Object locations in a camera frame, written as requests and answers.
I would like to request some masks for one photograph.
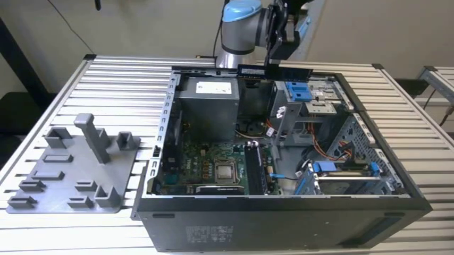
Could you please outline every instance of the case label sticker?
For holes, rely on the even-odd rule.
[[[197,93],[201,94],[231,94],[233,85],[230,82],[199,81]]]

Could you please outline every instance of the metal rail table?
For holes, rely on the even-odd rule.
[[[0,251],[46,255],[157,253],[142,222],[130,219],[139,174],[151,156],[171,66],[213,64],[211,59],[112,56],[82,62],[0,171]],[[454,141],[385,70],[368,64],[283,62],[282,65],[343,74],[434,211],[372,250],[257,254],[454,254]],[[142,137],[120,212],[8,214],[7,200],[47,146],[43,135],[52,126],[64,126],[71,134],[80,134],[72,122],[83,112],[95,115],[95,125],[104,127],[108,135],[130,130]]]
[[[420,79],[426,80],[454,105],[454,67],[425,66]]]

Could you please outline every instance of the orange wire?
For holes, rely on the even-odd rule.
[[[319,145],[319,143],[318,143],[318,141],[317,141],[317,139],[315,139],[315,134],[314,134],[314,123],[313,123],[313,122],[309,124],[309,131],[310,131],[311,134],[313,134],[314,148],[315,148],[315,150],[318,151],[318,153],[319,153],[325,158],[327,158],[327,159],[330,159],[330,160],[337,160],[337,158],[330,157],[330,156],[325,153],[323,149],[321,148],[321,145]]]

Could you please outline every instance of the white wall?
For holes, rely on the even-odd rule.
[[[326,0],[307,60],[381,63],[397,78],[454,66],[453,11],[453,0]]]
[[[222,0],[52,0],[99,55],[211,55]],[[88,50],[47,0],[2,0],[0,16],[48,89],[58,91]]]

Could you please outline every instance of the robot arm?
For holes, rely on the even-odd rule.
[[[307,31],[310,18],[301,8],[311,1],[274,0],[269,8],[262,8],[259,0],[227,3],[218,67],[237,68],[239,64],[255,64],[251,55],[255,46],[267,48],[266,66],[273,65],[275,60],[286,60]]]

